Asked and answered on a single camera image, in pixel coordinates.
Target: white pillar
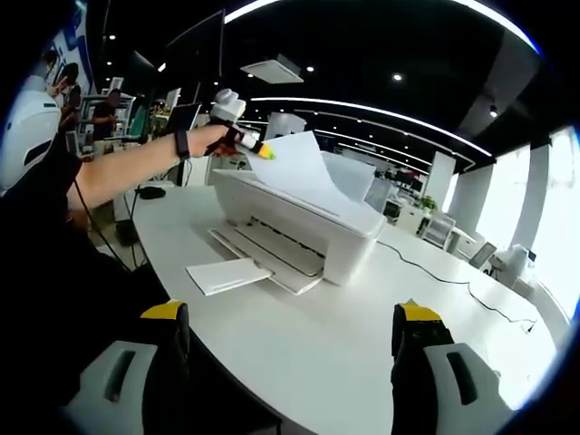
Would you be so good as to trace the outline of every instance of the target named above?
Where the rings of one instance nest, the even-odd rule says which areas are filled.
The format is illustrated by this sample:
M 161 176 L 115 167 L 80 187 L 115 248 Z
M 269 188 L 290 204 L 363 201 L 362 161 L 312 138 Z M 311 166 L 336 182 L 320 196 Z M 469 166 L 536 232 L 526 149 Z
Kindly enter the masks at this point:
M 439 208 L 443 207 L 447 190 L 450 188 L 455 163 L 456 160 L 452 157 L 435 151 L 435 159 L 433 159 L 433 166 L 431 166 L 427 186 L 424 189 L 423 195 L 435 199 Z
M 178 105 L 179 94 L 181 93 L 181 88 L 173 90 L 167 94 L 166 103 L 169 107 L 169 111 L 172 111 L 175 106 Z
M 448 214 L 456 220 L 457 226 L 468 234 L 475 233 L 478 227 L 492 173 L 493 165 L 489 165 L 458 177 Z
M 549 145 L 530 151 L 526 196 L 524 197 L 524 204 L 519 215 L 516 231 L 511 240 L 511 246 L 521 245 L 531 249 L 534 245 L 546 201 L 549 166 Z

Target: window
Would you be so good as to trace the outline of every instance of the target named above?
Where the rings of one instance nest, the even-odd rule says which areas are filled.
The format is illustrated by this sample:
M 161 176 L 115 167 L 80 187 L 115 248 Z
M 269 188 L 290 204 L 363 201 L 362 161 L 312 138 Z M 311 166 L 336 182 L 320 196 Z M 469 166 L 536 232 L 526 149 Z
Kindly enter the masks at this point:
M 509 248 L 526 196 L 529 145 L 498 158 L 477 232 L 498 250 Z
M 552 135 L 546 202 L 532 247 L 536 275 L 569 318 L 580 284 L 580 149 L 572 127 Z
M 447 213 L 451 206 L 451 201 L 453 200 L 453 195 L 455 195 L 455 188 L 457 187 L 457 180 L 459 178 L 459 174 L 453 175 L 451 177 L 451 181 L 449 182 L 449 188 L 447 189 L 447 195 L 445 195 L 445 200 L 443 201 L 443 207 L 441 211 L 443 213 Z

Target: chair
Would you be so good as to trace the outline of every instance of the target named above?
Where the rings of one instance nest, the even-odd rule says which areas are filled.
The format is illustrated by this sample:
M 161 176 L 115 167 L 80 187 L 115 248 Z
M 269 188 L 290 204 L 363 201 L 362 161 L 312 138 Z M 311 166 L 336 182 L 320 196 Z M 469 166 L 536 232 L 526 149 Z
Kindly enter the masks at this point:
M 433 213 L 429 224 L 423 230 L 421 238 L 436 247 L 445 249 L 454 227 L 455 219 L 443 213 Z
M 491 243 L 486 242 L 481 249 L 475 253 L 475 255 L 469 259 L 469 264 L 475 267 L 476 269 L 481 269 L 483 265 L 486 264 L 493 253 L 496 252 L 498 249 L 493 246 Z
M 416 236 L 423 218 L 425 218 L 425 215 L 420 209 L 404 205 L 401 207 L 401 212 L 399 213 L 399 218 L 395 226 Z

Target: hand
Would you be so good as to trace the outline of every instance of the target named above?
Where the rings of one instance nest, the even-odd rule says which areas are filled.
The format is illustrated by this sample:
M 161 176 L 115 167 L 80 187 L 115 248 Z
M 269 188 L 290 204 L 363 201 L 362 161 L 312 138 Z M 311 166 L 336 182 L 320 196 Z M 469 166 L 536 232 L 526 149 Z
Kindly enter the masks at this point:
M 227 133 L 227 127 L 223 125 L 207 125 L 199 129 L 188 131 L 189 153 L 192 157 L 203 157 L 209 145 L 223 140 Z M 221 142 L 211 154 L 217 157 L 236 156 L 236 148 L 225 142 Z

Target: computer screen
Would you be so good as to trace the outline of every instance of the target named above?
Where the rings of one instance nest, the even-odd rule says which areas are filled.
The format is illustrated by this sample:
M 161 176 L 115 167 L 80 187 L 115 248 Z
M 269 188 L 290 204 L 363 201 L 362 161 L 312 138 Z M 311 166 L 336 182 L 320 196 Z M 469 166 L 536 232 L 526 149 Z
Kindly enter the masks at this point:
M 417 179 L 413 179 L 413 182 L 411 183 L 411 189 L 418 190 L 419 192 L 421 192 L 421 189 L 423 189 L 423 183 L 421 183 Z
M 197 82 L 213 82 L 221 75 L 225 11 L 219 11 L 190 27 L 171 41 L 161 73 L 164 91 Z
M 402 184 L 412 184 L 415 178 L 408 174 L 407 172 L 403 172 L 402 170 L 398 171 L 395 175 L 395 181 L 400 181 Z
M 198 117 L 201 104 L 185 104 L 176 106 L 169 116 L 165 133 L 174 133 L 178 130 L 191 130 Z

